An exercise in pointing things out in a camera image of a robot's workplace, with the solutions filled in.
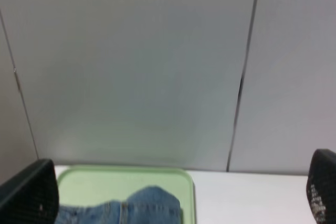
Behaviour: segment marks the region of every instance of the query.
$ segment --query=plastic tray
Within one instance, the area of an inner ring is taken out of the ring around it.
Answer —
[[[125,200],[150,185],[160,186],[179,199],[183,224],[195,224],[193,181],[181,169],[72,166],[58,177],[60,203],[72,206]]]

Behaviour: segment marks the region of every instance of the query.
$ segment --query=blue jeans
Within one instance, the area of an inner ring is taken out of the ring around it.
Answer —
[[[125,202],[60,206],[55,224],[181,224],[180,202],[160,187],[146,187]]]

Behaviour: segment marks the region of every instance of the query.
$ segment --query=gray partition wall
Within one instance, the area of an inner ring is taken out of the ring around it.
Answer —
[[[253,0],[0,0],[40,157],[225,170]]]
[[[0,22],[0,185],[37,159]]]
[[[230,171],[305,174],[336,151],[336,0],[258,0]]]

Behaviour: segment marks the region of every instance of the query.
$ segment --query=white desk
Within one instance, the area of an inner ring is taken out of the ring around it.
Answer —
[[[68,166],[56,166],[56,176]],[[197,224],[316,224],[306,176],[188,171],[195,185]]]

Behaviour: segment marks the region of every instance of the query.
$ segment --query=jeans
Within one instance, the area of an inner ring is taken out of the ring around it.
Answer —
[[[125,202],[60,206],[55,224],[181,224],[180,202],[160,187],[146,187]]]

